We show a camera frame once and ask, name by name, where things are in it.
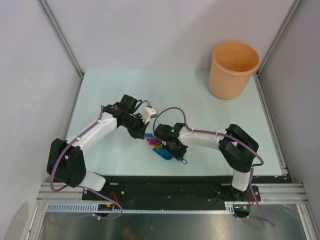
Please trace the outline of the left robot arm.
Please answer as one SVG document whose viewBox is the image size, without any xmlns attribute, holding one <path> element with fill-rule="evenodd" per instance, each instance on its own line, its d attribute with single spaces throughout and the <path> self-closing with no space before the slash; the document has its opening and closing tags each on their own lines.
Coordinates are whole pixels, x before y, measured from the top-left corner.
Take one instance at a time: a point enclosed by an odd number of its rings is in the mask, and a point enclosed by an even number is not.
<svg viewBox="0 0 320 240">
<path fill-rule="evenodd" d="M 51 190 L 62 190 L 54 187 L 54 181 L 57 180 L 66 187 L 91 189 L 98 199 L 107 199 L 111 188 L 105 184 L 106 179 L 102 175 L 87 169 L 85 155 L 102 138 L 119 127 L 126 128 L 134 139 L 144 139 L 146 128 L 157 111 L 148 103 L 138 112 L 142 104 L 143 100 L 125 94 L 121 101 L 101 106 L 97 119 L 81 132 L 65 140 L 56 138 L 51 143 L 46 168 L 50 175 Z"/>
</svg>

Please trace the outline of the blue plastic dustpan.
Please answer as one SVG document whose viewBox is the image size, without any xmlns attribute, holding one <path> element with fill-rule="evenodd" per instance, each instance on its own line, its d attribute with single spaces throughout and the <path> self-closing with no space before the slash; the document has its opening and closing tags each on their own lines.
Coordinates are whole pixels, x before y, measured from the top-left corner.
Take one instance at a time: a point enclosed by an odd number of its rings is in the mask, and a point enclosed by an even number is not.
<svg viewBox="0 0 320 240">
<path fill-rule="evenodd" d="M 163 160 L 170 161 L 170 160 L 174 159 L 174 156 L 164 148 L 157 149 L 157 147 L 154 146 L 152 148 L 152 151 L 154 153 L 156 153 L 158 156 L 160 156 Z"/>
</svg>

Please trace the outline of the blue hand brush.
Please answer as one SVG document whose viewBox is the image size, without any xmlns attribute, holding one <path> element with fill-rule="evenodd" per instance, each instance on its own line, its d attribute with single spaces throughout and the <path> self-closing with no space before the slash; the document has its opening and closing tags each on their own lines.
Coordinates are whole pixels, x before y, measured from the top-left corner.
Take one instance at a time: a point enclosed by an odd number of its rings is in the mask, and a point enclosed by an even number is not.
<svg viewBox="0 0 320 240">
<path fill-rule="evenodd" d="M 156 142 L 157 141 L 152 133 L 146 133 L 144 136 L 148 142 Z"/>
</svg>

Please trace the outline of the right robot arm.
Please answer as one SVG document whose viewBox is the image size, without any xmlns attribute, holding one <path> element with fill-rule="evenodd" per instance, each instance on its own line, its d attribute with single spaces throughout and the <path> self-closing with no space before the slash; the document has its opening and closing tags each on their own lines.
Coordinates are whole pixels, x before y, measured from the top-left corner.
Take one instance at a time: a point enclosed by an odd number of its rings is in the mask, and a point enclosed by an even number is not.
<svg viewBox="0 0 320 240">
<path fill-rule="evenodd" d="M 159 124 L 153 135 L 163 143 L 175 159 L 182 160 L 190 146 L 200 146 L 220 151 L 233 169 L 231 196 L 242 201 L 249 194 L 253 161 L 258 157 L 259 144 L 236 124 L 222 131 L 191 129 L 184 123 L 174 126 Z"/>
</svg>

